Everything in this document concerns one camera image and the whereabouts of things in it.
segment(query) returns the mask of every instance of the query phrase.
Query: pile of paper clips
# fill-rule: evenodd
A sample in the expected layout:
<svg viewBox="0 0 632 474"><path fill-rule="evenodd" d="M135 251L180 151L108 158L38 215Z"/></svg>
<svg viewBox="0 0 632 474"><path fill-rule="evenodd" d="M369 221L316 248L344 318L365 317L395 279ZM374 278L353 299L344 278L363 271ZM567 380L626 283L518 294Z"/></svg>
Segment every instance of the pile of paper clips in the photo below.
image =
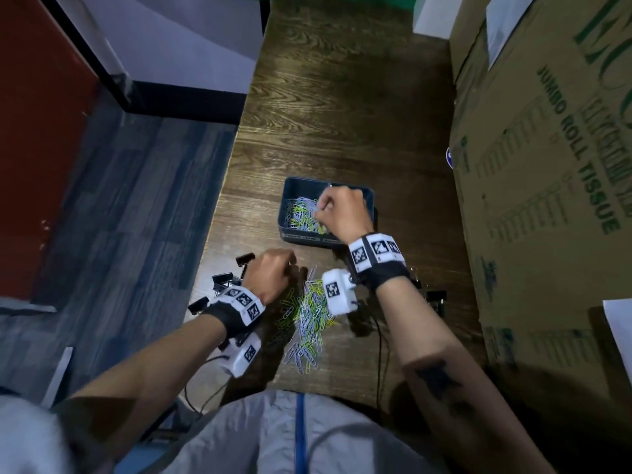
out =
<svg viewBox="0 0 632 474"><path fill-rule="evenodd" d="M271 343L287 339L294 329L294 336L283 358L283 364L294 361L299 374L309 374L311 368L318 368L317 358L322 352L322 332L334 324L334 317L327 308L322 280L314 280L316 266L310 270L304 283L303 295L297 296L293 290L281 304L286 306L283 318L277 321L279 331Z"/></svg>
<svg viewBox="0 0 632 474"><path fill-rule="evenodd" d="M301 197L290 201L285 214L285 226L325 234L325 228L314 219L316 205L316 199Z"/></svg>

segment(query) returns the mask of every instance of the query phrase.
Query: plastic bin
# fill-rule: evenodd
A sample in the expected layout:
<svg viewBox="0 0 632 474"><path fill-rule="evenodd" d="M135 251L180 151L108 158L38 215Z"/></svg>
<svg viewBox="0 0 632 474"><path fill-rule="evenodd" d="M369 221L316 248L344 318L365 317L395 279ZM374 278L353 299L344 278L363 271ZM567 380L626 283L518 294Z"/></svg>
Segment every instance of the plastic bin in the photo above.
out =
<svg viewBox="0 0 632 474"><path fill-rule="evenodd" d="M343 186L338 182L320 181L318 179L300 178L289 176L283 186L283 196L279 207L279 235L283 241L296 245L313 246L317 248L335 248L342 245L342 242L333 234L318 234L317 232L302 231L287 227L285 224L285 213L288 204L299 197L318 199L321 193L329 186ZM365 186L349 186L353 190L362 190L364 200L367 202L367 209L374 220L374 197L375 193L371 188Z"/></svg>

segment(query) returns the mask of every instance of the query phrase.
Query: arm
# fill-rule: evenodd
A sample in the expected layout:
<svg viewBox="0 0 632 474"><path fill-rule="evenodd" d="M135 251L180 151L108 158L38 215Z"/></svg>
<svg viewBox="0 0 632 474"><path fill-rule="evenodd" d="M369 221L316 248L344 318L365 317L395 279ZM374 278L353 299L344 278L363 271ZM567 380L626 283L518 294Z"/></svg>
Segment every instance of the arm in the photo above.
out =
<svg viewBox="0 0 632 474"><path fill-rule="evenodd" d="M288 267L294 263L292 251L266 251L249 264L243 286L264 305L269 304L288 286ZM90 433L118 461L171 406L225 336L222 322L199 315L106 371L65 402L87 411Z"/></svg>
<svg viewBox="0 0 632 474"><path fill-rule="evenodd" d="M328 188L316 218L346 244L373 226L361 191ZM474 472L554 472L500 392L405 277L376 291L404 376L444 450Z"/></svg>

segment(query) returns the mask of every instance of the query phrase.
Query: hand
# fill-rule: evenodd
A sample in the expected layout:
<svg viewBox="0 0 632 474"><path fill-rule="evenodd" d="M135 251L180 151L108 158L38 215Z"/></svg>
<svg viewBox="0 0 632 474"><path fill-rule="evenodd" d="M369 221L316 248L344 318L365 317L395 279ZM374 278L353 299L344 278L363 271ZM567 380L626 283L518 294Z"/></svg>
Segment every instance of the hand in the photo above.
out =
<svg viewBox="0 0 632 474"><path fill-rule="evenodd" d="M345 245L373 231L362 191L349 186L330 186L322 192L314 213L316 221L324 224Z"/></svg>
<svg viewBox="0 0 632 474"><path fill-rule="evenodd" d="M248 264L242 286L249 289L266 306L287 288L295 265L294 251L267 250Z"/></svg>

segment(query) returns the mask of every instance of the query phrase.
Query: wooden table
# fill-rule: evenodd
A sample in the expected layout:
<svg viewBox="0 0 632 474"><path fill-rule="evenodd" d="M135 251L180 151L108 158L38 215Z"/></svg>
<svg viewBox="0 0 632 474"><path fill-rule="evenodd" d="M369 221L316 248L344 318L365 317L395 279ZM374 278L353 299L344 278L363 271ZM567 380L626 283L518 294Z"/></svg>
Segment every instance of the wooden table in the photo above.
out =
<svg viewBox="0 0 632 474"><path fill-rule="evenodd" d="M447 42L411 33L411 13L343 0L273 0L264 45L225 176L192 300L212 296L212 275L240 270L235 257L293 248L298 262L335 266L331 251L279 238L284 180L302 176L369 186L379 230L431 288L446 289L446 321L481 364L486 353L451 169L445 159L454 90ZM403 378L385 334L381 409ZM325 332L320 369L301 376L258 356L227 398L269 387L375 406L379 339L365 315ZM205 366L190 397L221 381ZM209 403L217 405L219 401Z"/></svg>

